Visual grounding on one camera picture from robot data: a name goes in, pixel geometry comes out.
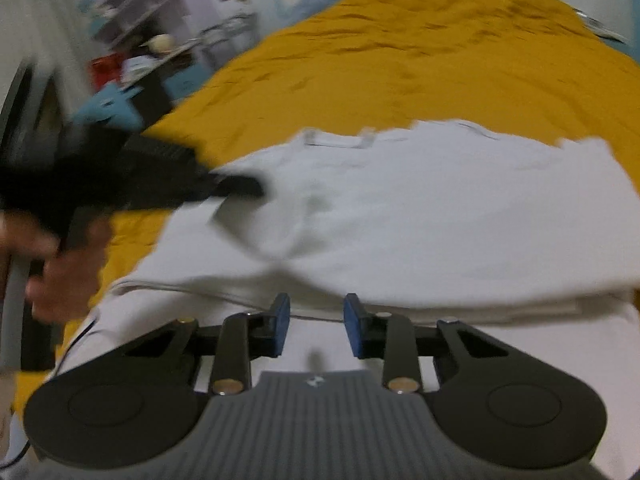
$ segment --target bed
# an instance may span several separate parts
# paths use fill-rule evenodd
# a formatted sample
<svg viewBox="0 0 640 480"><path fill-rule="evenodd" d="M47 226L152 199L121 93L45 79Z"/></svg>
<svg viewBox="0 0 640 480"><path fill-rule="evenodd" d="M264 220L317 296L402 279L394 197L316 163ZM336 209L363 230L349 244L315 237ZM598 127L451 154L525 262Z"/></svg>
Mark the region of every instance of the bed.
<svg viewBox="0 0 640 480"><path fill-rule="evenodd" d="M640 68L588 32L558 0L343 0L230 62L148 134L195 145L203 161L217 165L284 142L306 126L354 135L363 128L459 118L550 144L602 137L638 188L638 102ZM167 215L114 218L96 300L152 250ZM578 335L570 343L534 344L538 333L556 340L566 320L548 322L549 332L536 332L532 322L521 328L521 338L505 328L495 333L540 350L542 358L553 361L556 352L558 365L575 374L589 375L580 356L566 363L572 359L567 351L580 341L606 349L605 359L620 355L620 375L612 369L609 377L585 377L615 402L625 384L627 393L640 388L640 327L627 300L603 312L575 320ZM76 328L67 327L67 338ZM587 354L587 362L596 359L593 349ZM41 381L20 377L18 411ZM620 403L615 420L622 423L626 407L636 410L629 420L640 420L633 396L620 396ZM603 469L615 478L635 470L638 446L625 442L610 450Z"/></svg>

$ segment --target cable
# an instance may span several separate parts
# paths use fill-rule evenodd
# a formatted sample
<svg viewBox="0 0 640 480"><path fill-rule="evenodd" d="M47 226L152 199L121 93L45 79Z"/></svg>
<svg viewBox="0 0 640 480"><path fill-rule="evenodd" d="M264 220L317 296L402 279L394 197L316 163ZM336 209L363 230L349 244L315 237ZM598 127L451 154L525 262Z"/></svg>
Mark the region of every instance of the cable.
<svg viewBox="0 0 640 480"><path fill-rule="evenodd" d="M56 366L56 368L53 370L51 379L54 379L55 377L58 376L58 374L60 373L60 368L62 368L62 365L65 363L66 358L69 355L69 352L71 352L73 347L76 346L76 344L78 344L80 340L89 333L89 330L91 330L95 326L95 324L98 322L99 319L100 317L96 316L91 323L89 323L86 327L84 327L84 330L82 330L82 332L78 334L78 337L76 337L69 344L69 346L66 347L65 353L62 355L62 359L60 359L60 362L58 362L58 366ZM22 460L24 456L27 454L30 447L31 447L31 442L27 440L27 442L24 444L23 448L20 450L20 453L18 453L17 456L11 459L8 463L0 465L0 471L6 471L7 469L17 465L18 462L20 462L20 460Z"/></svg>

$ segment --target shelf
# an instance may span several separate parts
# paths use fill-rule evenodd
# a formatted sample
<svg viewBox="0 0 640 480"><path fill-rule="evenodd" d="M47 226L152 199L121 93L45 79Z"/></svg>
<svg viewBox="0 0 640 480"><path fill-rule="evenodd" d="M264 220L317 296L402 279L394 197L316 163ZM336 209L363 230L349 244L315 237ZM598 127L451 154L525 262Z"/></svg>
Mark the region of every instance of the shelf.
<svg viewBox="0 0 640 480"><path fill-rule="evenodd" d="M115 40L113 40L109 44L109 49L113 50L114 47L118 46L120 43L126 40L132 32L134 32L140 25L143 25L143 23L145 23L146 20L151 18L156 12L158 12L159 9L161 9L165 4L167 4L170 1L171 0L161 0L157 5L154 5L147 12L142 14L142 16L140 16L133 23L133 25L131 25L127 30L123 31L122 34L120 34Z"/></svg>
<svg viewBox="0 0 640 480"><path fill-rule="evenodd" d="M193 47L199 45L200 43L201 43L200 40L189 40L185 44L182 44L178 48L175 48L170 54L168 54L167 56L164 56L162 59L159 59L158 62L154 63L153 66L149 67L143 73L139 74L132 81L130 81L130 82L126 83L125 85L123 85L122 86L122 91L127 91L130 88L133 88L135 85L137 85L140 82L140 80L142 78L144 78L145 76L149 75L154 70L157 70L158 67L161 67L162 65L166 65L172 59L175 59L177 56L180 56L180 54L184 54L185 52L188 52L189 50L191 50Z"/></svg>
<svg viewBox="0 0 640 480"><path fill-rule="evenodd" d="M94 25L94 22L89 27L89 33L92 37L95 37L100 30L105 27L110 22L115 22L127 8L132 6L136 0L124 0L116 9L116 14L114 14L111 18L96 18L94 22L100 22L100 24Z"/></svg>
<svg viewBox="0 0 640 480"><path fill-rule="evenodd" d="M104 36L105 32L107 32L107 36L113 37L119 29L120 25L113 18L110 20L102 17L95 18L89 25L89 32L94 40L99 40L98 37Z"/></svg>

